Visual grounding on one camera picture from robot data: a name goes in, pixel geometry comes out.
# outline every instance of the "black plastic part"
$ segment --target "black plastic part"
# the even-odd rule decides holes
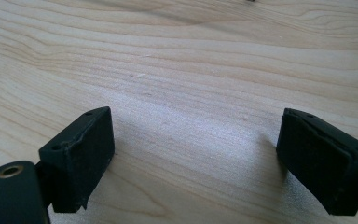
[[[39,149],[41,161],[0,167],[0,223],[49,223],[47,207],[76,212],[113,158],[109,107],[91,110]]]
[[[356,214],[358,140],[311,114],[286,108],[277,153],[329,214]]]
[[[49,223],[36,171],[29,161],[0,167],[0,223]]]
[[[114,153],[110,108],[84,113],[39,150],[38,173],[50,184],[44,201],[52,202],[55,212],[86,208]]]

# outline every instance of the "wood grain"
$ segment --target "wood grain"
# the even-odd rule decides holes
[[[358,138],[358,0],[0,0],[0,165],[103,105],[117,155],[53,223],[358,223],[275,153],[285,107]]]

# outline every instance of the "metal grommet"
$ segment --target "metal grommet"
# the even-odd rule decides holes
[[[11,178],[12,176],[21,173],[23,169],[24,167],[22,165],[9,166],[0,172],[0,178],[1,179]]]

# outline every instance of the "light wood surface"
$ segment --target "light wood surface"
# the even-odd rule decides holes
[[[358,223],[275,153],[285,107],[358,138],[358,0],[0,0],[0,165],[104,105],[117,154],[53,223]]]

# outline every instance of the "black clamp jaw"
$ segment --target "black clamp jaw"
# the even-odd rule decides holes
[[[83,114],[39,149],[37,165],[0,167],[0,223],[49,223],[51,203],[60,213],[86,208],[114,153],[110,108]]]
[[[312,114],[285,109],[278,158],[331,215],[358,210],[358,140]]]

